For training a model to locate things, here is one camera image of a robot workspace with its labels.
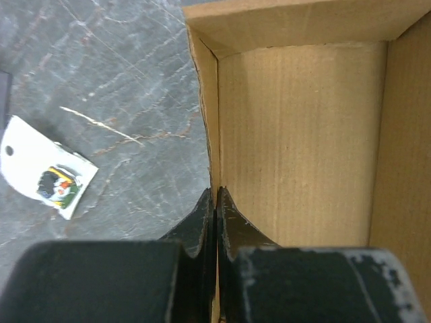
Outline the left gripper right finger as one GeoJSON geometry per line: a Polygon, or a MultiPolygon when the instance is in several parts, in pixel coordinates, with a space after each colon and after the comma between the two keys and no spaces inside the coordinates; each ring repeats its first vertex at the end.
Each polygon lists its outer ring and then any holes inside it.
{"type": "Polygon", "coordinates": [[[218,190],[220,317],[226,322],[426,322],[407,271],[380,248],[284,248],[218,190]]]}

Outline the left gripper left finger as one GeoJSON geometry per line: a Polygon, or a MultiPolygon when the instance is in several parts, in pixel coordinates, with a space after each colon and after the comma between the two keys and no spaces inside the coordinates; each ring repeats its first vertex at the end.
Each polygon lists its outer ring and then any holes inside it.
{"type": "Polygon", "coordinates": [[[2,322],[209,322],[213,199],[157,240],[41,242],[16,263],[2,322]]]}

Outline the brown cardboard box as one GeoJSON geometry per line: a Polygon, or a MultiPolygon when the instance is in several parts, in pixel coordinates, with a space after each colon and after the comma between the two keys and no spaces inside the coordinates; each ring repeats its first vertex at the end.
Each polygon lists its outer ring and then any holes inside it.
{"type": "Polygon", "coordinates": [[[377,246],[430,311],[430,2],[184,8],[211,186],[284,246],[377,246]]]}

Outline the small white plastic block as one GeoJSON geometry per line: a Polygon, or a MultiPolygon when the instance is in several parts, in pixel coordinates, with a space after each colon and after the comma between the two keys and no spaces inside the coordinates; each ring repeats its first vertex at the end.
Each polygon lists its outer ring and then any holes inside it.
{"type": "Polygon", "coordinates": [[[1,140],[1,175],[20,194],[70,220],[97,171],[92,162],[51,141],[20,117],[9,119],[1,140]]]}

